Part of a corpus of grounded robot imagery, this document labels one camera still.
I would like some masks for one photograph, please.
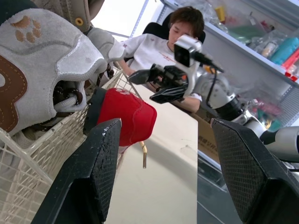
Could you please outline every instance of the white sleeve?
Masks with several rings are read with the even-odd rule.
[[[146,36],[147,34],[142,34],[140,36],[132,37],[121,42],[122,46],[126,50],[125,58],[130,58],[134,56],[134,53],[136,52],[140,44],[145,40]]]
[[[190,95],[190,97],[199,99],[199,100],[202,102],[202,98],[201,98],[201,96],[198,95],[197,93],[192,93],[192,94]]]

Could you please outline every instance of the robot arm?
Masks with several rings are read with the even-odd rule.
[[[186,35],[179,38],[174,48],[175,66],[164,68],[154,64],[150,70],[133,73],[129,81],[135,84],[157,83],[161,88],[150,97],[158,103],[180,100],[186,95],[197,93],[217,111],[220,118],[244,125],[260,138],[275,156],[283,161],[299,162],[299,127],[281,128],[270,133],[243,105],[228,80],[222,76],[207,73],[199,64],[206,64],[221,71],[201,53],[201,43]]]

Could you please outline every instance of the white wire basket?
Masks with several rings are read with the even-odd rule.
[[[102,88],[116,87],[138,95],[122,70],[115,71]],[[0,224],[31,223],[63,163],[86,139],[87,109],[64,118],[26,149],[0,129]],[[116,175],[123,156],[118,156]]]

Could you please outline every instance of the white table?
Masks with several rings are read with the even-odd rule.
[[[198,123],[171,104],[135,86],[155,107],[157,120],[145,141],[147,168],[139,144],[130,147],[114,183],[107,224],[195,224],[197,206]]]

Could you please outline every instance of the young man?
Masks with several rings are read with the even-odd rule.
[[[149,69],[152,64],[162,66],[174,65],[174,43],[182,35],[189,35],[197,39],[204,29],[204,20],[202,13],[193,7],[179,8],[172,13],[170,18],[170,31],[168,40],[151,34],[143,34],[138,37],[123,41],[123,47],[126,49],[125,58],[134,57],[128,64],[124,60],[119,61],[124,72],[130,76],[136,70]],[[147,83],[146,86],[156,91],[155,86]],[[196,112],[199,109],[201,96],[192,94],[183,101],[174,101],[174,105],[187,110]]]

